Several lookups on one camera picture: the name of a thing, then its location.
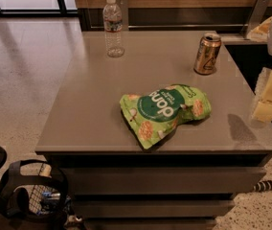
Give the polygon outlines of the green snack bag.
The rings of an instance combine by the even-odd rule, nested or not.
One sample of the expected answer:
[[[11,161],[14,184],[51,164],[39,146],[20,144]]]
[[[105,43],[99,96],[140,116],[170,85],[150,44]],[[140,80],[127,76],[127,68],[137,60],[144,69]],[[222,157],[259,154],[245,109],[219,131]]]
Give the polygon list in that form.
[[[145,96],[124,94],[120,106],[145,150],[162,141],[178,126],[204,120],[212,112],[207,95],[185,84],[173,84]]]

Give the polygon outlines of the metal bracket right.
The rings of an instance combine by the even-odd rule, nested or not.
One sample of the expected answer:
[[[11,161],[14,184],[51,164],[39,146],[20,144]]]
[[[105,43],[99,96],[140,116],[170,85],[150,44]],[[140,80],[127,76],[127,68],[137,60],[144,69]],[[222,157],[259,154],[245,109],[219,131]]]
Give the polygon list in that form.
[[[246,38],[253,29],[260,25],[269,2],[270,0],[256,0],[255,5],[248,16],[247,22],[243,25],[241,30],[241,35],[244,38]]]

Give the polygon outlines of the clear plastic water bottle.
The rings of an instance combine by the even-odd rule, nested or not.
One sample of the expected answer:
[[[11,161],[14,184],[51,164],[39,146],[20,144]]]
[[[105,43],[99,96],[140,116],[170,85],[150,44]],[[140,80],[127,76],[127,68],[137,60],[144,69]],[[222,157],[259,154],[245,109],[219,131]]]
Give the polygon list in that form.
[[[106,0],[102,16],[107,55],[111,58],[119,58],[125,53],[125,48],[121,35],[123,29],[122,11],[116,0]]]

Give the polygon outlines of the grey drawer cabinet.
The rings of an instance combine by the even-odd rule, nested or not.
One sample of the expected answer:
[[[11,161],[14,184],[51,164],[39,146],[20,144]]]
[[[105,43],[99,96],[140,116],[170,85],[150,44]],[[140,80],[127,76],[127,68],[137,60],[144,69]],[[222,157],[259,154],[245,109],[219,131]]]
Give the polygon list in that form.
[[[36,146],[64,170],[89,230],[212,230],[272,158],[272,125],[249,121],[253,92],[227,51],[210,76],[194,72],[200,33],[127,32],[108,57],[101,32],[81,35]],[[119,101],[174,83],[204,91],[211,116],[140,147]]]

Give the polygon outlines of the striped pole on floor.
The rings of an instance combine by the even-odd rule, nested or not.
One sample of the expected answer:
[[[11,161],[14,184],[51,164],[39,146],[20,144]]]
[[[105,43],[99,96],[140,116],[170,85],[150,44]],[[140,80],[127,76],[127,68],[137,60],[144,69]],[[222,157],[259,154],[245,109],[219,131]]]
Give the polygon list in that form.
[[[267,192],[267,191],[272,191],[272,180],[265,180],[265,181],[260,181],[258,182],[254,187],[253,187],[254,192]]]

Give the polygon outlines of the black mesh basket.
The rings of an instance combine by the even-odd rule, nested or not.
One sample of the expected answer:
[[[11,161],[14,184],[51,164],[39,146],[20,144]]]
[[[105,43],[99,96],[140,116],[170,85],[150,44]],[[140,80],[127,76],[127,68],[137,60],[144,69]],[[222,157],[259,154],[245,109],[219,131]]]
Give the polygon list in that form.
[[[69,199],[64,172],[41,160],[19,160],[0,180],[0,214],[46,230],[63,230]]]

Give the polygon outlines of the metal bracket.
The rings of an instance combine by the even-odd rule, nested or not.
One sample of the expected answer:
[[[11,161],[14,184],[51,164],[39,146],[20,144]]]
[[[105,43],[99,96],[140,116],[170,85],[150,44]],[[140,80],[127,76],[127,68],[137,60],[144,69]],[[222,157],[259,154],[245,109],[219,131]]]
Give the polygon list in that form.
[[[241,30],[241,35],[244,38],[246,38],[253,29],[260,25],[269,2],[270,0],[256,0],[255,5],[248,16],[247,22],[243,25]]]
[[[117,0],[117,3],[122,11],[123,30],[128,31],[129,17],[128,17],[128,0]]]

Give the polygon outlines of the gold soda can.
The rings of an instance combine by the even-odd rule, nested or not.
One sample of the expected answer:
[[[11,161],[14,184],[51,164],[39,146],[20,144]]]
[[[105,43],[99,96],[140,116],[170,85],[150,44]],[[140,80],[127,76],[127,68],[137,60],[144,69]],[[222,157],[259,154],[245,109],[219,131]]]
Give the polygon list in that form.
[[[218,34],[204,34],[199,42],[193,70],[200,75],[211,75],[215,71],[215,63],[220,47],[221,37]]]

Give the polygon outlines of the metal bracket left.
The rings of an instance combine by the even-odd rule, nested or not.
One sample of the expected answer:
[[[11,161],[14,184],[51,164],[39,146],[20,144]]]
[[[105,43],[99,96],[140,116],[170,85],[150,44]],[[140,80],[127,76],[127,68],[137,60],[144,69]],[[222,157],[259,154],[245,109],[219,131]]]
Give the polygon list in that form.
[[[128,17],[128,0],[117,0],[117,3],[122,11],[123,30],[128,31],[129,17]]]

